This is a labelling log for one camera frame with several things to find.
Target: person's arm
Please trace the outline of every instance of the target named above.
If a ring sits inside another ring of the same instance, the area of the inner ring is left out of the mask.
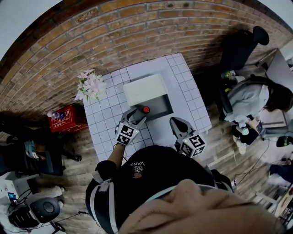
[[[108,158],[108,160],[110,160],[116,164],[117,168],[119,168],[122,165],[124,151],[125,151],[125,145],[117,143],[115,145],[115,148],[114,148],[112,154]]]

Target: black sleeve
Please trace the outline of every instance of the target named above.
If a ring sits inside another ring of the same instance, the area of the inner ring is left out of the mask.
[[[103,181],[105,181],[114,176],[117,170],[117,166],[113,161],[106,160],[106,161],[99,162],[96,167],[96,170],[99,172]]]

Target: hair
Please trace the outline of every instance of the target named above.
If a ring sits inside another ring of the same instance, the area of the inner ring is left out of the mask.
[[[266,77],[255,76],[246,80],[247,85],[266,85],[269,88],[270,97],[265,109],[272,112],[276,109],[287,112],[293,107],[293,93],[287,87],[277,84]]]

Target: white tiled table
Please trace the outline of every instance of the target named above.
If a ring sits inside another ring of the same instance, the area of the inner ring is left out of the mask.
[[[153,144],[173,146],[176,137],[169,124],[170,117],[189,121],[194,129],[204,132],[212,127],[201,94],[182,54],[172,54],[151,61],[135,64],[103,76],[107,83],[107,96],[84,102],[89,130],[100,161],[107,160],[113,150],[115,126],[122,113],[130,109],[123,85],[146,76],[160,73],[173,109],[173,114],[148,121],[141,132],[126,147],[125,157]]]

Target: black t-shirt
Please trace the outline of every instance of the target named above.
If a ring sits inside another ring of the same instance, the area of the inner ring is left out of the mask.
[[[214,179],[195,160],[178,154],[172,148],[149,146],[138,150],[129,160],[116,169],[112,161],[102,161],[97,165],[101,178],[112,178],[114,183],[115,216],[118,229],[127,217],[151,196],[166,188],[177,185],[183,179],[191,179],[197,184],[214,186]],[[86,192],[89,213],[90,197],[98,185],[95,180]],[[95,214],[102,228],[113,233],[109,221],[109,189],[96,192]]]

